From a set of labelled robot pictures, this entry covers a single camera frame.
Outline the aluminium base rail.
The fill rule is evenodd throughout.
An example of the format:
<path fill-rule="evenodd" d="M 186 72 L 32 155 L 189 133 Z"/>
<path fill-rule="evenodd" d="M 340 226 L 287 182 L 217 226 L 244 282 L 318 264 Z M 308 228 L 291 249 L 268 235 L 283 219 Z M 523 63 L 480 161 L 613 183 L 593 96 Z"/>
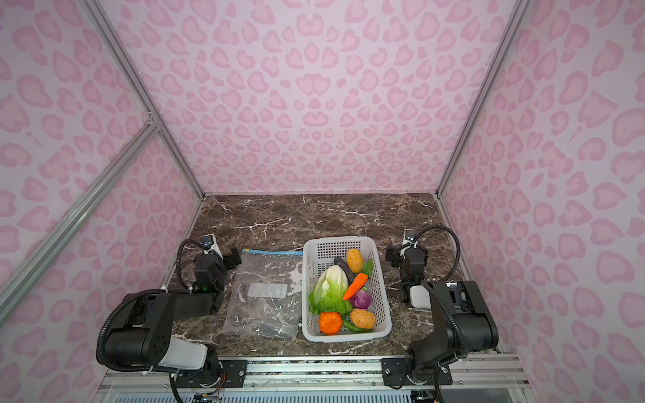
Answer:
<path fill-rule="evenodd" d="M 401 356 L 226 357 L 222 385 L 167 374 L 108 372 L 97 402 L 433 402 L 431 380 L 406 374 Z M 472 354 L 442 374 L 445 402 L 534 402 L 514 354 Z"/>

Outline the dark purple toy eggplant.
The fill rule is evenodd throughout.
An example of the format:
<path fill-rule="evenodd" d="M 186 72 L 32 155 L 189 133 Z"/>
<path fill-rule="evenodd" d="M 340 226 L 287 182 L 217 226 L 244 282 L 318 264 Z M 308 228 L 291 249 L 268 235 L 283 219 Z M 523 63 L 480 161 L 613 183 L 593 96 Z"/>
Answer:
<path fill-rule="evenodd" d="M 352 272 L 352 270 L 349 268 L 349 265 L 346 263 L 346 261 L 343 258 L 336 257 L 334 259 L 334 264 L 339 266 L 342 269 L 342 271 L 345 273 L 347 282 L 349 285 L 354 282 L 356 274 Z"/>

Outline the orange toy tomato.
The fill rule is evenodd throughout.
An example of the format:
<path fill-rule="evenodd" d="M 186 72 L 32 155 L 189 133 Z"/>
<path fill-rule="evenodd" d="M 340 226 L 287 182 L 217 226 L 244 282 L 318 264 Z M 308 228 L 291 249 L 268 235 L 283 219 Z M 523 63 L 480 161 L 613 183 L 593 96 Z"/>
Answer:
<path fill-rule="evenodd" d="M 336 335 L 343 327 L 344 319 L 338 312 L 321 312 L 318 316 L 319 331 L 324 335 Z"/>

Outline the purple toy onion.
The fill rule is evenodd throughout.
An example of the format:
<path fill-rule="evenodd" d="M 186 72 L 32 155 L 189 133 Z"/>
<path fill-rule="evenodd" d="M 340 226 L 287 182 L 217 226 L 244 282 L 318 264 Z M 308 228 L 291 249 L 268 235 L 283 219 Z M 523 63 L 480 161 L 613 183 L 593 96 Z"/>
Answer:
<path fill-rule="evenodd" d="M 372 303 L 372 297 L 366 290 L 358 290 L 350 299 L 354 309 L 368 310 Z"/>

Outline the brown toy potato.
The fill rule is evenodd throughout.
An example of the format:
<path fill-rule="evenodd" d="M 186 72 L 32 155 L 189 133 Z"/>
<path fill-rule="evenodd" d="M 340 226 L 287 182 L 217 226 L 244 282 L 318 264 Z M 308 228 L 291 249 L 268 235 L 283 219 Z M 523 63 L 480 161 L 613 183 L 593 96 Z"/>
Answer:
<path fill-rule="evenodd" d="M 375 315 L 365 309 L 354 309 L 350 313 L 351 323 L 359 328 L 364 330 L 371 330 L 376 325 Z"/>

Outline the yellow toy potato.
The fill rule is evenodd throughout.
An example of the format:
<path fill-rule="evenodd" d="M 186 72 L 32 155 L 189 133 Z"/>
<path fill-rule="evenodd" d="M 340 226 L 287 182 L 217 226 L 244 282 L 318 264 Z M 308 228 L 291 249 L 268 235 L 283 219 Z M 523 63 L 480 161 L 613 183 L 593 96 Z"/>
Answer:
<path fill-rule="evenodd" d="M 348 250 L 345 261 L 353 273 L 358 274 L 363 270 L 364 260 L 358 249 Z"/>

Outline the aluminium frame strut left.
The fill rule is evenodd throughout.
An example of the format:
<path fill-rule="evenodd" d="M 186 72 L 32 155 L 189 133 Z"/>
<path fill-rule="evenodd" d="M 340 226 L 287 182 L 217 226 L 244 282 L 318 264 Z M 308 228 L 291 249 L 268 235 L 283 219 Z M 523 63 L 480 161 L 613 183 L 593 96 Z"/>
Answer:
<path fill-rule="evenodd" d="M 10 319 L 157 132 L 158 121 L 151 119 L 22 262 L 1 290 L 1 323 Z"/>

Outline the white plastic basket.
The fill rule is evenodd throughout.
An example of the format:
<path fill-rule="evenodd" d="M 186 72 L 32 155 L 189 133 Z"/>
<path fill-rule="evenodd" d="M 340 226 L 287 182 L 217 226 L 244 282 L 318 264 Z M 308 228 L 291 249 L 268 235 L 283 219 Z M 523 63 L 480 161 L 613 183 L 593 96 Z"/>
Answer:
<path fill-rule="evenodd" d="M 318 330 L 318 315 L 309 310 L 308 296 L 313 292 L 316 281 L 324 270 L 331 266 L 333 260 L 345 255 L 352 248 L 358 249 L 363 257 L 374 263 L 374 273 L 367 281 L 367 291 L 372 296 L 369 311 L 376 315 L 375 329 L 367 333 L 344 329 L 338 335 L 326 336 Z M 307 340 L 316 343 L 351 343 L 381 339 L 390 334 L 391 309 L 374 240 L 357 236 L 309 240 L 303 247 L 302 262 L 302 333 Z"/>

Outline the clear zip top bag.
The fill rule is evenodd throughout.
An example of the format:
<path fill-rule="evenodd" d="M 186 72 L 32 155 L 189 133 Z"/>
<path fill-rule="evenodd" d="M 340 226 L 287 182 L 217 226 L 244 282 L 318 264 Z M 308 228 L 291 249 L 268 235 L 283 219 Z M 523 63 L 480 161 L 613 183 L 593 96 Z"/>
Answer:
<path fill-rule="evenodd" d="M 244 250 L 222 333 L 293 340 L 302 318 L 302 253 Z"/>

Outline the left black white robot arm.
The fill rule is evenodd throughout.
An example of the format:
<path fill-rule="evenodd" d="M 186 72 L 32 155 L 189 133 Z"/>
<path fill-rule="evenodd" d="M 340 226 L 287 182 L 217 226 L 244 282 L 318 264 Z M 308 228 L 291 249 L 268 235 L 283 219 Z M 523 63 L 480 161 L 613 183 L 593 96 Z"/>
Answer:
<path fill-rule="evenodd" d="M 208 383 L 222 370 L 217 352 L 172 336 L 177 320 L 206 317 L 223 304 L 226 275 L 241 264 L 240 252 L 207 252 L 195 259 L 196 284 L 189 292 L 143 290 L 128 294 L 109 314 L 97 337 L 99 364 L 119 372 L 164 372 L 202 377 Z"/>

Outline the orange toy carrot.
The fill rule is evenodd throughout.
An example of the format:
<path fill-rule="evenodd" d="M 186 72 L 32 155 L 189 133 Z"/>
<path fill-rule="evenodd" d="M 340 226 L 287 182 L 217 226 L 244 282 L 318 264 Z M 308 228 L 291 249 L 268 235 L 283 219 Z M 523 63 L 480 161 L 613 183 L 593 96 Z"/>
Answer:
<path fill-rule="evenodd" d="M 369 276 L 365 273 L 359 273 L 354 278 L 354 281 L 347 288 L 343 300 L 350 300 L 359 290 L 361 290 L 369 280 Z"/>

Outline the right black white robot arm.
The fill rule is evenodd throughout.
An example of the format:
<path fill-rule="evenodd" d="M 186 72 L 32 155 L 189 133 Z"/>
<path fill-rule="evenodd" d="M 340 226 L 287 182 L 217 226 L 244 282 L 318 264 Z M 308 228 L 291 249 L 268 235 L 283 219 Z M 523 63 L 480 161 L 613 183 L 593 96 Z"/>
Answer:
<path fill-rule="evenodd" d="M 386 249 L 386 261 L 400 270 L 400 301 L 428 309 L 433 329 L 410 343 L 402 359 L 381 361 L 383 381 L 392 389 L 411 385 L 448 386 L 450 364 L 471 353 L 494 349 L 499 332 L 478 285 L 473 280 L 428 280 L 427 250 L 412 243 Z"/>

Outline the green toy pepper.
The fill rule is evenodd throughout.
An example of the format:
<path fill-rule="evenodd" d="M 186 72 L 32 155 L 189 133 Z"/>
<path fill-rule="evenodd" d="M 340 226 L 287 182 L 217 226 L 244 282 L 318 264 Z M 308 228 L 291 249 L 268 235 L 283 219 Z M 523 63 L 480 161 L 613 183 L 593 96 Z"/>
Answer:
<path fill-rule="evenodd" d="M 348 320 L 343 320 L 343 327 L 348 329 L 351 332 L 356 332 L 356 333 L 371 332 L 371 329 L 357 327 L 356 325 L 352 324 L 352 322 Z"/>

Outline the green white toy cabbage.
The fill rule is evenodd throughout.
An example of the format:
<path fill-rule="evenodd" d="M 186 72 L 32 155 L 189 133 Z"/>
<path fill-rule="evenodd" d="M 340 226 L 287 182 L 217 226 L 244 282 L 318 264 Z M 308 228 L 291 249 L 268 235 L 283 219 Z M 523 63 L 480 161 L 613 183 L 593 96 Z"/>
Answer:
<path fill-rule="evenodd" d="M 351 303 L 343 299 L 348 288 L 346 273 L 338 265 L 330 266 L 308 296 L 309 311 L 314 315 L 337 312 L 342 317 L 347 316 L 352 311 Z"/>

